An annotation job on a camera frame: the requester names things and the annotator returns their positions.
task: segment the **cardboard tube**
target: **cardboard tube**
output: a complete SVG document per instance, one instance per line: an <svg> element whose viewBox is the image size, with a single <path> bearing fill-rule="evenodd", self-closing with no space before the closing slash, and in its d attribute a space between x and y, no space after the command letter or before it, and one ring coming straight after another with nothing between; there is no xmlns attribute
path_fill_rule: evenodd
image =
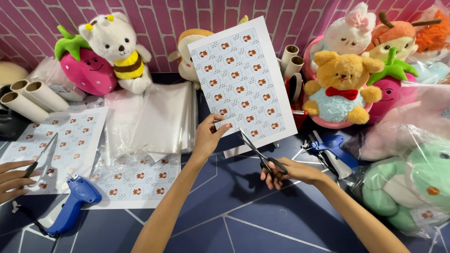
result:
<svg viewBox="0 0 450 253"><path fill-rule="evenodd" d="M54 93L47 85L41 81L34 81L25 87L25 92L39 102L45 104L55 112L62 112L69 108L69 103L62 97Z"/></svg>
<svg viewBox="0 0 450 253"><path fill-rule="evenodd" d="M44 111L41 107L37 106L22 94L15 91L3 95L0 99L0 103L11 108L13 111L19 113L34 123L43 122L49 117L48 112Z"/></svg>
<svg viewBox="0 0 450 253"><path fill-rule="evenodd" d="M283 80L286 80L287 77L291 78L294 73L299 73L304 63L303 58L300 56L295 55L291 57L286 71L283 74Z"/></svg>
<svg viewBox="0 0 450 253"><path fill-rule="evenodd" d="M281 57L281 73L283 74L286 71L286 68L289 65L289 62L291 61L291 58L293 56L298 55L298 47L295 45L287 45L286 48L284 48L283 56Z"/></svg>
<svg viewBox="0 0 450 253"><path fill-rule="evenodd" d="M28 80L19 80L15 83L13 83L9 89L11 91L15 91L19 94L22 94L24 97L26 97L28 100L30 100L31 102L35 103L37 106L41 107L44 111L49 112L51 111L51 109L46 106L45 104L41 103L40 101L38 101L37 99L33 98L32 96L30 96L27 92L25 92L25 87L29 84L30 82Z"/></svg>

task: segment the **plush toy eye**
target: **plush toy eye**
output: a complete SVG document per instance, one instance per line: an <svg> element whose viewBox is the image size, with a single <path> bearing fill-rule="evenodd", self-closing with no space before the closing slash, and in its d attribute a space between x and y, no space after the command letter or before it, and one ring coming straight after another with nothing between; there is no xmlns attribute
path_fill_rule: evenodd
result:
<svg viewBox="0 0 450 253"><path fill-rule="evenodd" d="M441 154L439 155L439 157L442 158L442 159L450 159L450 154L441 153Z"/></svg>

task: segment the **dark blue table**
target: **dark blue table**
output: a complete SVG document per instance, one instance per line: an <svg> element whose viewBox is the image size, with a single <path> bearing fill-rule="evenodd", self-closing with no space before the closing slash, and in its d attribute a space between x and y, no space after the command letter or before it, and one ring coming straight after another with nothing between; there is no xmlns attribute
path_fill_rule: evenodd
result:
<svg viewBox="0 0 450 253"><path fill-rule="evenodd" d="M180 80L177 74L153 77L156 83ZM306 134L313 129L322 136L336 134L308 119L299 134L279 141L280 148L267 145L261 150L266 156L285 156L311 165L336 180L316 157L300 152ZM360 126L354 126L338 133L348 138L359 129ZM182 162L188 159L184 155ZM367 252L315 187L292 181L282 191L270 191L259 180L259 172L259 160L252 153L229 159L222 154L212 155L195 181L165 252ZM56 197L24 196L22 203L41 215ZM42 236L21 213L13 214L11 210L9 203L0 207L2 253L129 252L153 212L85 210L73 229L56 243ZM434 240L393 231L413 253L445 253L445 244L450 245L450 226L438 228L431 235Z"/></svg>

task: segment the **tagging gun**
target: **tagging gun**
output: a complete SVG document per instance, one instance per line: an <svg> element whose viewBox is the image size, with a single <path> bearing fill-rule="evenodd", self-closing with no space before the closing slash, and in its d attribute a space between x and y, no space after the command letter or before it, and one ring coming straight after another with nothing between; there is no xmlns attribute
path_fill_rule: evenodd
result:
<svg viewBox="0 0 450 253"><path fill-rule="evenodd" d="M326 155L339 179L344 179L357 171L358 160L341 149L341 144L344 141L342 135L330 136L322 140L317 131L314 130L313 135L309 135L309 138L311 139L311 150Z"/></svg>
<svg viewBox="0 0 450 253"><path fill-rule="evenodd" d="M61 200L40 220L36 220L30 209L17 205L13 201L13 212L22 209L25 214L38 226L40 232L49 237L58 237L67 232L77 220L81 206L84 203L98 203L102 200L99 191L85 178L74 175L67 179L70 194L63 194Z"/></svg>

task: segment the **blue tagging gun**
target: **blue tagging gun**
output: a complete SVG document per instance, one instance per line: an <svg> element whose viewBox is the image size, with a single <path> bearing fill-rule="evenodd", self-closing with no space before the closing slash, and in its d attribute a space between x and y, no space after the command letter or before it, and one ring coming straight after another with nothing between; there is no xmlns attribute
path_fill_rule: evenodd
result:
<svg viewBox="0 0 450 253"><path fill-rule="evenodd" d="M330 136L322 140L316 130L313 131L313 134L314 136L309 135L311 150L326 155L339 179L346 178L358 171L358 160L341 149L341 144L345 140L342 135Z"/></svg>
<svg viewBox="0 0 450 253"><path fill-rule="evenodd" d="M67 180L67 184L70 189L69 196L64 203L59 203L57 208L49 214L49 218L57 214L53 225L45 229L50 237L55 237L69 230L75 223L84 203L98 203L102 200L102 195L100 195L99 191L89 180L81 176L74 175Z"/></svg>

